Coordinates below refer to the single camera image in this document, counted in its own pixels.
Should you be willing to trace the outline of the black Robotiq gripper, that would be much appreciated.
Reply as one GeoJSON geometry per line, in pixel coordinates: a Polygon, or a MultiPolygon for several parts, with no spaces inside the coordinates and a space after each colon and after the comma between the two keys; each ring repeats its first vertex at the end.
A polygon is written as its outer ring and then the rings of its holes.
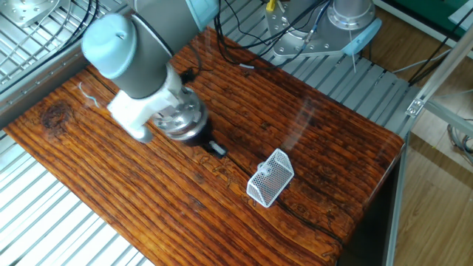
{"type": "Polygon", "coordinates": [[[219,160],[228,153],[226,147],[214,141],[214,128],[209,117],[193,125],[189,131],[180,136],[180,139],[187,146],[202,146],[206,152],[219,160]]]}

